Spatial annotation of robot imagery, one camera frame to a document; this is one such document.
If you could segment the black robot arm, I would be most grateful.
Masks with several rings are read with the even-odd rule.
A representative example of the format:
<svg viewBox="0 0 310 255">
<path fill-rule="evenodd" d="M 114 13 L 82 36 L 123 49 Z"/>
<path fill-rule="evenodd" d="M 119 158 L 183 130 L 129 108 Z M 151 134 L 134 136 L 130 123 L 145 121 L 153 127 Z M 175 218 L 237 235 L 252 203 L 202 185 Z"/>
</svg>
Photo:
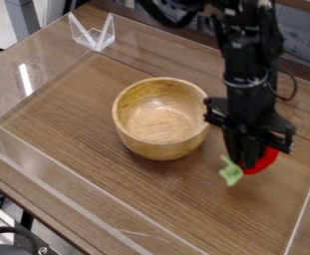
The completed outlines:
<svg viewBox="0 0 310 255">
<path fill-rule="evenodd" d="M 289 101 L 277 92 L 278 58 L 284 38 L 276 19 L 274 0 L 163 0 L 185 12 L 174 21 L 154 0 L 141 0 L 153 18 L 181 29 L 197 14 L 206 13 L 214 30 L 225 68 L 223 98 L 207 97 L 205 120 L 221 127 L 230 159 L 252 173 L 266 167 L 281 152 L 292 150 L 296 126 L 276 110 L 276 102 Z"/>
</svg>

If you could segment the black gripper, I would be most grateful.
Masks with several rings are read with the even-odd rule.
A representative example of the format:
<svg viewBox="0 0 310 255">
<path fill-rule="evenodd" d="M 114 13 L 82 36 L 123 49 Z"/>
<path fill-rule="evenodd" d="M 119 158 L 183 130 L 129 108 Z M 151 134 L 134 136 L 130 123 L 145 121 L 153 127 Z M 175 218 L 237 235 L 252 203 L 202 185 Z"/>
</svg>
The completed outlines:
<svg viewBox="0 0 310 255">
<path fill-rule="evenodd" d="M 284 153 L 292 151 L 296 126 L 274 110 L 268 111 L 253 123 L 227 111 L 227 99 L 203 99 L 203 119 L 222 129 L 226 150 L 232 161 L 252 168 L 269 146 Z"/>
</svg>

